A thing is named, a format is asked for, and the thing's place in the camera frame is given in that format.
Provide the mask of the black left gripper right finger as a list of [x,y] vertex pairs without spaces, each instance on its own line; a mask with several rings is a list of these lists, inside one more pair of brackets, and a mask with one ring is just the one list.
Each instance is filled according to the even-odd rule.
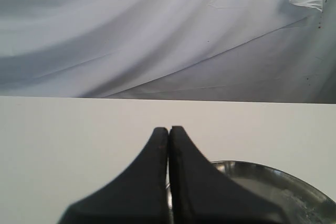
[[169,133],[169,178],[175,223],[288,223],[276,204],[220,172],[181,126]]

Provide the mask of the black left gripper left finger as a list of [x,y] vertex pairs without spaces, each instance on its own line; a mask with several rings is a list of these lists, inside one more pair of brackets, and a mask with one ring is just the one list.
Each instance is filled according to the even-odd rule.
[[156,127],[135,160],[113,181],[71,204],[60,223],[169,223],[169,134]]

